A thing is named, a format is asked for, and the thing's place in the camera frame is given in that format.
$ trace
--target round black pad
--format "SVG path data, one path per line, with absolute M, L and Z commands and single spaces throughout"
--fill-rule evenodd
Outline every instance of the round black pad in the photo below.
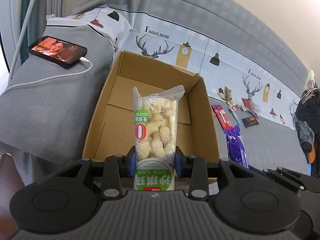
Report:
M 216 195 L 213 206 L 227 224 L 258 234 L 291 228 L 301 210 L 293 192 L 260 175 L 229 181 Z
M 300 239 L 306 239 L 313 230 L 312 220 L 307 213 L 301 210 L 300 216 L 291 230 Z
M 67 193 L 59 190 L 46 190 L 34 196 L 33 206 L 41 211 L 58 211 L 69 204 Z
M 241 198 L 242 204 L 252 211 L 269 212 L 278 205 L 278 199 L 275 195 L 261 190 L 250 191 Z
M 86 223 L 96 206 L 96 196 L 83 184 L 54 177 L 18 191 L 10 201 L 10 213 L 26 231 L 56 234 Z

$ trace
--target snack bag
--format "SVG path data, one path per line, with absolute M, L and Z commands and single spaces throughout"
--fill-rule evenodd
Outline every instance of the snack bag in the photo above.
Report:
M 134 189 L 174 190 L 178 100 L 183 94 L 182 85 L 146 97 L 133 88 L 137 152 Z
M 247 155 L 245 153 L 242 136 L 240 135 L 240 127 L 236 125 L 230 130 L 223 130 L 227 138 L 227 147 L 229 159 L 249 168 Z

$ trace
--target transparent plastic bag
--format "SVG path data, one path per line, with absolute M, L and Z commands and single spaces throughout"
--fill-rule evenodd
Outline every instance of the transparent plastic bag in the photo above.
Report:
M 137 152 L 135 189 L 174 189 L 172 164 L 177 139 L 178 101 L 184 92 L 180 85 L 142 97 L 138 89 L 133 88 Z

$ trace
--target gray cord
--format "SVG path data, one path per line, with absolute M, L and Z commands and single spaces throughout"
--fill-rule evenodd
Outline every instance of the gray cord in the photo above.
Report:
M 32 8 L 33 8 L 33 5 L 35 4 L 35 1 L 36 0 L 30 0 L 30 2 L 29 2 L 29 6 L 28 6 L 28 9 L 27 9 L 27 12 L 26 12 L 26 16 L 24 18 L 23 25 L 22 25 L 22 28 L 21 28 L 21 32 L 20 32 L 20 35 L 19 35 L 17 47 L 16 47 L 16 50 L 15 50 L 14 55 L 13 55 L 13 59 L 12 59 L 11 67 L 10 67 L 10 72 L 9 72 L 8 84 L 12 80 L 14 68 L 15 68 L 16 63 L 17 63 L 18 55 L 20 53 L 20 49 L 21 49 L 21 46 L 22 46 L 22 41 L 23 41 L 24 35 L 26 34 L 26 30 L 27 30 L 27 27 L 28 27 L 28 22 L 29 22 L 30 15 L 31 15 L 31 12 L 32 12 Z
M 8 87 L 8 88 L 0 95 L 0 97 L 2 97 L 3 94 L 6 93 L 8 90 L 11 90 L 11 89 L 16 88 L 16 87 L 38 84 L 38 83 L 40 83 L 40 82 L 43 82 L 43 81 L 46 81 L 46 80 L 50 80 L 50 79 L 54 79 L 54 78 L 68 77 L 68 76 L 76 76 L 76 75 L 81 75 L 81 74 L 84 74 L 84 73 L 88 72 L 88 71 L 92 68 L 92 62 L 91 62 L 90 60 L 87 60 L 87 59 L 84 58 L 84 57 L 81 57 L 80 60 L 81 60 L 81 61 L 85 61 L 85 62 L 89 62 L 89 63 L 90 63 L 90 67 L 89 67 L 88 69 L 86 69 L 86 70 L 84 70 L 84 71 L 81 71 L 81 72 L 78 72 L 78 73 L 70 73 L 70 74 L 57 75 L 57 76 L 52 76 L 52 77 L 43 78 L 43 79 L 40 79 L 40 80 L 37 80 L 37 81 L 33 81 L 33 82 L 16 84 L 16 85 L 13 85 L 13 86 L 11 86 L 11 87 Z

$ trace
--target phone screen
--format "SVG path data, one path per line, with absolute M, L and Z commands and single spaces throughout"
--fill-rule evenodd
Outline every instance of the phone screen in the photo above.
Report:
M 29 50 L 31 50 L 31 53 L 33 51 L 41 53 L 44 58 L 49 56 L 54 59 L 53 61 L 59 60 L 65 64 L 72 64 L 87 53 L 85 47 L 48 36 L 42 37 L 33 43 Z

